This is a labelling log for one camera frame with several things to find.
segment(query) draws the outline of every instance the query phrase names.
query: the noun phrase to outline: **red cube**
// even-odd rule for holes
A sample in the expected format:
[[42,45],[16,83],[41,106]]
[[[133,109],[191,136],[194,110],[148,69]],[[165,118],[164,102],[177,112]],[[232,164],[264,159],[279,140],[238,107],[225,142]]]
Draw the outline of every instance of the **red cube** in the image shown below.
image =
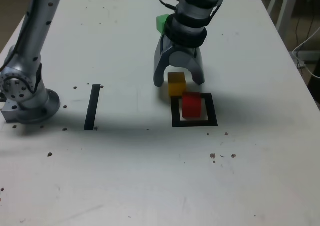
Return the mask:
[[201,117],[201,95],[200,92],[184,92],[182,95],[182,117]]

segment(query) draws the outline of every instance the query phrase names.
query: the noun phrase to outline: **cube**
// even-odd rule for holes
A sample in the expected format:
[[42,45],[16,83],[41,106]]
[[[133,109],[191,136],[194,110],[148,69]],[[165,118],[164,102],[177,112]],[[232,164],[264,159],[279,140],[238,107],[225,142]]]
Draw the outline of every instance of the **cube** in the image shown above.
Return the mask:
[[182,117],[201,117],[201,95],[200,92],[184,92],[182,95]]
[[182,96],[186,90],[186,77],[184,72],[169,72],[168,73],[168,92],[169,96]]
[[156,28],[162,34],[164,32],[165,23],[169,14],[156,17]]

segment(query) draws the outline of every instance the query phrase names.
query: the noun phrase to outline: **table surface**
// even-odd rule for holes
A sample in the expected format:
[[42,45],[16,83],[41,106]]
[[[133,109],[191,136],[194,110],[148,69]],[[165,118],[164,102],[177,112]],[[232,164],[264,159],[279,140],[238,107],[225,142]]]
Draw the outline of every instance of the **table surface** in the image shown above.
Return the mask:
[[[156,16],[171,12],[61,0],[41,53],[60,110],[44,128],[0,117],[1,225],[320,224],[319,110],[261,0],[224,0],[207,27],[217,127],[172,128],[153,84]],[[98,130],[84,131],[92,84]]]

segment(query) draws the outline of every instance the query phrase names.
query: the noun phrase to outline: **black square outline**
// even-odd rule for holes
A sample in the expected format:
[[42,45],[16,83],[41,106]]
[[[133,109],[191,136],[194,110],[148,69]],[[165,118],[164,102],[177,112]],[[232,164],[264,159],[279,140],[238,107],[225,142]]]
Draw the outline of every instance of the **black square outline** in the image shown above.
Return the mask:
[[201,98],[204,98],[206,113],[208,120],[198,121],[181,121],[179,99],[181,96],[171,97],[171,112],[172,112],[172,127],[212,127],[218,126],[214,101],[211,93],[200,93]]

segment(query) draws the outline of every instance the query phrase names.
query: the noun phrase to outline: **gray robot arm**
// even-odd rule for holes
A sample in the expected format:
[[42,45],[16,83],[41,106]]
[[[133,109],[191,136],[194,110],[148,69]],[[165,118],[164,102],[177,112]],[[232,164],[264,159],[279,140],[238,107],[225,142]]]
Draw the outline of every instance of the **gray robot arm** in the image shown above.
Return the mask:
[[179,0],[168,16],[154,55],[154,84],[164,82],[167,66],[187,68],[197,84],[205,82],[199,47],[207,37],[206,26],[223,0]]
[[7,97],[2,114],[7,122],[39,122],[60,107],[57,93],[45,88],[40,55],[59,1],[31,0],[18,41],[0,68],[0,89]]

